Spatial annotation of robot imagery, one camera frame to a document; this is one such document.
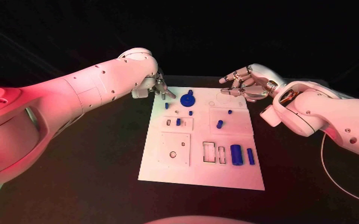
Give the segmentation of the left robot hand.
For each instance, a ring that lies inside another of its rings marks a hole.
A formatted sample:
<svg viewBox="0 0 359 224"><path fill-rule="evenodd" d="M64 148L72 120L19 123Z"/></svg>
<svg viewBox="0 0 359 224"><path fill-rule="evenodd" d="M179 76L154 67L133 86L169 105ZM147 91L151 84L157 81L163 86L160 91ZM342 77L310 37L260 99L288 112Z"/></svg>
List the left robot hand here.
<svg viewBox="0 0 359 224"><path fill-rule="evenodd" d="M166 97L176 99L176 95L169 90L167 84L164 82L163 74L160 72L157 72L154 75L154 86L151 87L151 90L154 94L162 97L163 100L166 99Z"/></svg>

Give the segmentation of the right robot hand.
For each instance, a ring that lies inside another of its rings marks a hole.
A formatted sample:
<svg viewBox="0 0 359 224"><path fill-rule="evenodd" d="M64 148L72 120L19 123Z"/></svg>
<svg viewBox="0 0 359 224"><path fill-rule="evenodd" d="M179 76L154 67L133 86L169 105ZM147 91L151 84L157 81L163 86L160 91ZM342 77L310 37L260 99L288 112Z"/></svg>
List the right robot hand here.
<svg viewBox="0 0 359 224"><path fill-rule="evenodd" d="M242 96L247 101L255 102L265 97L275 97L287 80L278 73L261 64L251 64L235 70L219 79L219 83L232 82L232 86L221 89L221 93L229 96Z"/></svg>

